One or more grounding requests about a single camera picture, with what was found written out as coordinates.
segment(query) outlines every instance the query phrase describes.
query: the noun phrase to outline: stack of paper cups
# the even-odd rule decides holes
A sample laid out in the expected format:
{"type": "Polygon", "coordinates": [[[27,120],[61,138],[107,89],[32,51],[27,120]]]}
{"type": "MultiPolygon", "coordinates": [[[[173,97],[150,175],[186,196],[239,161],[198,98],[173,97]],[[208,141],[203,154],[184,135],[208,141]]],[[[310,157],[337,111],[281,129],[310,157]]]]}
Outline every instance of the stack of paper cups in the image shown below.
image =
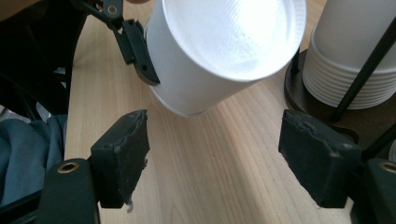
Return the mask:
{"type": "Polygon", "coordinates": [[[188,117],[269,77],[300,46],[305,0],[157,0],[148,52],[161,84],[151,89],[188,117]]]}
{"type": "MultiPolygon", "coordinates": [[[[308,91],[324,104],[337,107],[395,16],[395,0],[328,1],[306,55],[303,80],[308,91]]],[[[395,92],[393,46],[349,109],[379,105],[395,92]]]]}

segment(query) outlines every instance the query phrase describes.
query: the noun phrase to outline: black clamp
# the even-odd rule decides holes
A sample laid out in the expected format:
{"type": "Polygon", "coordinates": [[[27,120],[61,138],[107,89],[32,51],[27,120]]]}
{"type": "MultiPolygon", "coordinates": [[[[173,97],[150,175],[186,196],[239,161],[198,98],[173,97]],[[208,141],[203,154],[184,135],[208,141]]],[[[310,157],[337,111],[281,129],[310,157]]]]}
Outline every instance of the black clamp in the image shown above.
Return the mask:
{"type": "Polygon", "coordinates": [[[318,119],[285,110],[279,152],[320,207],[354,201],[352,223],[396,223],[396,163],[365,160],[363,148],[318,119]]]}
{"type": "Polygon", "coordinates": [[[127,64],[133,63],[140,79],[151,86],[160,83],[154,65],[149,57],[149,51],[144,38],[144,30],[139,21],[125,21],[122,17],[122,0],[103,0],[97,5],[103,9],[93,7],[85,0],[71,0],[73,6],[83,10],[96,19],[104,22],[113,31],[114,36],[127,64]]]}
{"type": "Polygon", "coordinates": [[[1,223],[100,223],[103,208],[129,205],[147,164],[147,111],[122,116],[91,148],[89,159],[52,166],[44,188],[0,209],[1,223]]]}

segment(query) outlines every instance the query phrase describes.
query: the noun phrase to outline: wooden surface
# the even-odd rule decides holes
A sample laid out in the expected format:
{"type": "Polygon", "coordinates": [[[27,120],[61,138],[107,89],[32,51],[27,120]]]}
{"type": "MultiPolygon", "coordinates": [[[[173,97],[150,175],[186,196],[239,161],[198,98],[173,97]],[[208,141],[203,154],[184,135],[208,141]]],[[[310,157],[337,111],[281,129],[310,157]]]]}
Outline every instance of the wooden surface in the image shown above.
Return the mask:
{"type": "MultiPolygon", "coordinates": [[[[125,4],[145,24],[154,1],[125,4]]],[[[325,0],[308,0],[302,49],[325,0]]],[[[285,69],[201,117],[168,111],[125,65],[114,35],[89,17],[75,56],[66,158],[88,158],[122,115],[146,108],[150,152],[133,195],[134,211],[101,209],[102,223],[350,223],[346,209],[318,207],[277,146],[285,69]]]]}

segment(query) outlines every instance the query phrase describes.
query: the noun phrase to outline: round hole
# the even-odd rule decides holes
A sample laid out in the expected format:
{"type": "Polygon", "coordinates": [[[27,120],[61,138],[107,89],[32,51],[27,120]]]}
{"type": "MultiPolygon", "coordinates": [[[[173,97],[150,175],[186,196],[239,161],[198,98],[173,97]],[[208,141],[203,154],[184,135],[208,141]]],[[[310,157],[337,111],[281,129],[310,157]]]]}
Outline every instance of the round hole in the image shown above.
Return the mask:
{"type": "Polygon", "coordinates": [[[396,164],[388,162],[388,161],[384,161],[384,162],[381,162],[379,165],[381,166],[382,169],[396,174],[396,164]]]}
{"type": "Polygon", "coordinates": [[[60,174],[68,174],[71,173],[78,168],[78,163],[76,162],[68,162],[58,168],[58,173],[60,174]]]}
{"type": "Polygon", "coordinates": [[[107,7],[107,12],[110,15],[115,15],[117,13],[117,8],[113,5],[107,7]]]}

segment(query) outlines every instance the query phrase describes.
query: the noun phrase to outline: blue cloth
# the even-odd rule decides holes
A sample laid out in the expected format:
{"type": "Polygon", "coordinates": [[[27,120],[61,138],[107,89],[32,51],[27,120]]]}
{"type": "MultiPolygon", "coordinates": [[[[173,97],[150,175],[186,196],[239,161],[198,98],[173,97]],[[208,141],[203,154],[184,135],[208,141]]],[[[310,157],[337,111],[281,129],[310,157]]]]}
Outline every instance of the blue cloth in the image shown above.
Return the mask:
{"type": "Polygon", "coordinates": [[[64,159],[66,120],[0,122],[0,207],[43,188],[47,170],[64,159]]]}

